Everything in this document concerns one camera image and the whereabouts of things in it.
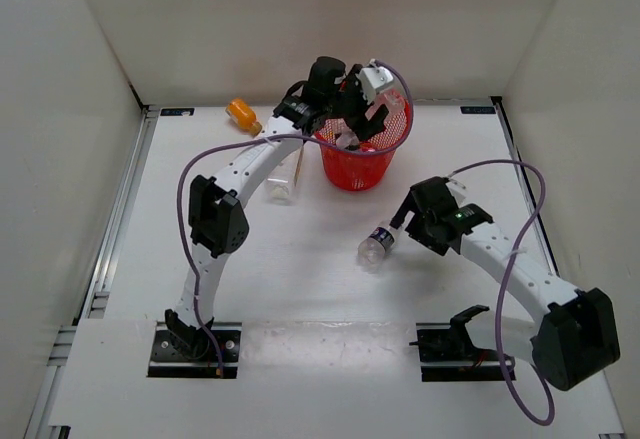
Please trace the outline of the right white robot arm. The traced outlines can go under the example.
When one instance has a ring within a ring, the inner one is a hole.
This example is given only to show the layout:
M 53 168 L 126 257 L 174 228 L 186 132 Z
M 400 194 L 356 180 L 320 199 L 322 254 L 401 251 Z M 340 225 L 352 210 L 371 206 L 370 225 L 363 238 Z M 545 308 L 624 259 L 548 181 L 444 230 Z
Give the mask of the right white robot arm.
M 412 185 L 391 219 L 408 236 L 443 256 L 453 251 L 505 283 L 527 311 L 527 321 L 502 325 L 503 351 L 532 365 L 554 388 L 567 391 L 620 358 L 608 295 L 550 273 L 512 242 L 476 204 L 461 205 L 443 177 Z

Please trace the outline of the orange juice bottle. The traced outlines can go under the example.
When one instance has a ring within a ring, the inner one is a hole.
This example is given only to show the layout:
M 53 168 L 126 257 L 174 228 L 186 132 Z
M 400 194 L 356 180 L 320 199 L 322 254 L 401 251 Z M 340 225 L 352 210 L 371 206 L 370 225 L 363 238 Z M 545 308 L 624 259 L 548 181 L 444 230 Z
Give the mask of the orange juice bottle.
M 251 136 L 257 136 L 262 131 L 262 125 L 254 110 L 243 99 L 231 100 L 226 106 L 225 112 L 239 129 Z

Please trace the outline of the small black-label bottle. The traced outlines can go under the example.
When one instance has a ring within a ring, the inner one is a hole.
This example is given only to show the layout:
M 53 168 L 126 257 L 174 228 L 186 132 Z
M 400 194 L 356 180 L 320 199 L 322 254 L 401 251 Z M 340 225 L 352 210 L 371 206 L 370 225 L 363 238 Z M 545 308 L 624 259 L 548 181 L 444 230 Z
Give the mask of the small black-label bottle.
M 402 231 L 402 227 L 395 228 L 389 221 L 380 222 L 359 244 L 359 264 L 367 269 L 377 268 L 397 245 Z

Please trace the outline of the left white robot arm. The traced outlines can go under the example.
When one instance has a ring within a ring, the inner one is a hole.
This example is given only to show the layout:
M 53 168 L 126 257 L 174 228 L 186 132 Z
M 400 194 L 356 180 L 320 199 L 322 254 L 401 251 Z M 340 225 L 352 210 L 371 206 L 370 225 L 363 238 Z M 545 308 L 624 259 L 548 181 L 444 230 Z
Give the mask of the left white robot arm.
M 369 110 L 396 79 L 377 60 L 348 68 L 320 56 L 307 79 L 286 91 L 256 138 L 237 144 L 240 152 L 227 166 L 211 177 L 180 176 L 176 208 L 189 273 L 165 323 L 181 355 L 200 360 L 221 353 L 212 332 L 214 298 L 227 260 L 248 237 L 245 207 L 258 186 L 330 119 L 343 120 L 359 141 L 382 132 L 387 107 Z

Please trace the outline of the tall clear fruit-label bottle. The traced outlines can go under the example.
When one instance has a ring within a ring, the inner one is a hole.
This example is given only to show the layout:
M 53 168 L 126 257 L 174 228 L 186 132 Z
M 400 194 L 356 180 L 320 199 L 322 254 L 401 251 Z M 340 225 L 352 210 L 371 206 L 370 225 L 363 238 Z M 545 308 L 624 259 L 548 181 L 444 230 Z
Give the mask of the tall clear fruit-label bottle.
M 269 202 L 288 205 L 295 201 L 303 158 L 304 148 L 301 147 L 283 159 L 269 174 L 264 181 Z

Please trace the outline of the clear bottle yellow label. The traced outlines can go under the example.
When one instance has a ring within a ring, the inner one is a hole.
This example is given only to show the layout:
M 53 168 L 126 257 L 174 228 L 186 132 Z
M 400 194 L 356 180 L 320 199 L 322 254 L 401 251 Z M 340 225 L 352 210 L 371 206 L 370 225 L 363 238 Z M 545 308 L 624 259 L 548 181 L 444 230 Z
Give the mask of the clear bottle yellow label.
M 365 112 L 365 116 L 370 118 L 382 104 L 389 109 L 389 115 L 384 122 L 384 132 L 375 135 L 366 142 L 360 142 L 354 130 L 345 123 L 339 127 L 338 133 L 335 134 L 336 145 L 340 149 L 371 151 L 388 149 L 398 143 L 407 127 L 405 99 L 394 89 L 387 91 L 376 97 L 374 103 Z

